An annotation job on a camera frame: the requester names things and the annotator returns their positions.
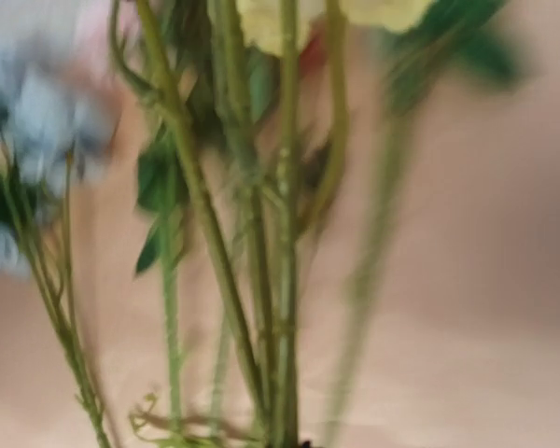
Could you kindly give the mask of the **pink fake rose stem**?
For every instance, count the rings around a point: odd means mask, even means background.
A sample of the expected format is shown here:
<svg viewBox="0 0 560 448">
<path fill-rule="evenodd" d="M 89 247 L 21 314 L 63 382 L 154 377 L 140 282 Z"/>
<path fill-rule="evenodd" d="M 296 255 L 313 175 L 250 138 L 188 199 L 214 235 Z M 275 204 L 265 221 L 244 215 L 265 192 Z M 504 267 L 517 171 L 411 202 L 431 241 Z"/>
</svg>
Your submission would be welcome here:
<svg viewBox="0 0 560 448">
<path fill-rule="evenodd" d="M 177 193 L 182 188 L 178 186 L 177 174 L 174 143 L 167 136 L 153 137 L 137 160 L 136 206 L 150 214 L 153 223 L 135 263 L 135 273 L 144 273 L 155 262 L 160 264 L 170 401 L 168 428 L 178 441 L 182 433 L 182 407 L 176 283 L 179 215 L 176 205 Z"/>
</svg>

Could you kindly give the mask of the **yellow fake flower stem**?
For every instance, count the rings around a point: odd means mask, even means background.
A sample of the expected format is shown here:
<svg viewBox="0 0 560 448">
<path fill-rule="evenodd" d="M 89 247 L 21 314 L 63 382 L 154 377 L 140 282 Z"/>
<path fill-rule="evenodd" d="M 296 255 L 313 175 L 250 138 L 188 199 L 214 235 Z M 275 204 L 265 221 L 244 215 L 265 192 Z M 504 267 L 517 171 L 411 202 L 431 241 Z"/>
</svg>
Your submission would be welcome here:
<svg viewBox="0 0 560 448">
<path fill-rule="evenodd" d="M 328 206 L 341 178 L 348 128 L 344 32 L 347 23 L 379 27 L 424 1 L 180 1 L 169 17 L 148 1 L 132 4 L 151 60 L 151 78 L 127 64 L 119 34 L 119 2 L 108 15 L 108 46 L 127 84 L 153 111 L 174 143 L 178 181 L 188 186 L 221 293 L 225 321 L 251 398 L 250 447 L 299 445 L 296 327 L 297 245 Z M 329 164 L 306 210 L 299 206 L 300 57 L 316 21 L 327 26 L 333 124 Z M 202 141 L 189 98 L 179 89 L 188 68 L 171 63 L 163 27 L 182 33 L 189 66 L 213 89 L 221 138 L 236 170 L 238 227 L 223 236 L 200 164 Z M 224 447 L 228 437 L 185 430 L 166 447 Z"/>
</svg>

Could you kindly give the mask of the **pink wrapping paper sheet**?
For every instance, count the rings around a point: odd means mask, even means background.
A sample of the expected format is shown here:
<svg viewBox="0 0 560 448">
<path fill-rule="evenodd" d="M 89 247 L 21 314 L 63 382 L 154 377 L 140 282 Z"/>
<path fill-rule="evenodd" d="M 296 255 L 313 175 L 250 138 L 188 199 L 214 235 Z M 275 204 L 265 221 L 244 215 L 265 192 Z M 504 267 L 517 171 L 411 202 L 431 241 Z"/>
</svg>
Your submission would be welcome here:
<svg viewBox="0 0 560 448">
<path fill-rule="evenodd" d="M 560 447 L 560 1 L 511 1 L 500 14 L 524 76 L 497 92 L 452 70 L 419 110 L 336 447 Z M 303 250 L 300 263 L 300 419 L 314 443 L 328 421 L 373 162 L 385 147 L 378 45 L 363 36 L 349 36 L 341 194 L 315 257 Z M 119 92 L 113 167 L 74 196 L 77 312 L 117 446 L 151 447 L 127 414 L 150 391 L 160 413 L 168 407 L 161 277 L 133 278 L 149 227 L 133 205 L 145 128 L 132 94 Z M 183 414 L 209 408 L 222 320 L 203 238 L 193 241 L 177 277 Z M 33 283 L 0 277 L 0 447 L 98 447 L 41 302 Z"/>
</svg>

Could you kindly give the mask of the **blue fake flower stem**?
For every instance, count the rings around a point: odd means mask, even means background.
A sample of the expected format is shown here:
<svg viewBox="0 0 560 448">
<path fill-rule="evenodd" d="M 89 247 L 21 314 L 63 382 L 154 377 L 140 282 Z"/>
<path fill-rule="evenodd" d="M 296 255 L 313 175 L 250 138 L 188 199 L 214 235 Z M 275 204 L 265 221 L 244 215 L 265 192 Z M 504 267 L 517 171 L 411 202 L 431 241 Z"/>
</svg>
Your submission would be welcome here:
<svg viewBox="0 0 560 448">
<path fill-rule="evenodd" d="M 105 409 L 84 353 L 73 280 L 71 190 L 100 176 L 117 121 L 52 55 L 0 47 L 0 274 L 35 282 L 96 441 Z"/>
</svg>

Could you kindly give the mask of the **white fake rose stem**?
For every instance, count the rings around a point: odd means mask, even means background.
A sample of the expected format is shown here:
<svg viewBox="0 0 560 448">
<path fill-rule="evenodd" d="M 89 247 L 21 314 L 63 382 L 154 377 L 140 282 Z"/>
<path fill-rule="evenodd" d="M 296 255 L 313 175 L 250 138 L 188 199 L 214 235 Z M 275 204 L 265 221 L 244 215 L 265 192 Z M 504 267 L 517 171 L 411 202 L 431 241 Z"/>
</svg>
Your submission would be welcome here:
<svg viewBox="0 0 560 448">
<path fill-rule="evenodd" d="M 424 1 L 416 11 L 378 27 L 385 67 L 385 140 L 374 162 L 374 185 L 360 256 L 349 281 L 350 312 L 322 444 L 338 444 L 343 415 L 376 305 L 387 249 L 396 220 L 400 187 L 412 152 L 413 126 L 422 103 L 449 65 L 460 62 L 499 90 L 519 83 L 517 50 L 490 21 L 503 1 Z"/>
</svg>

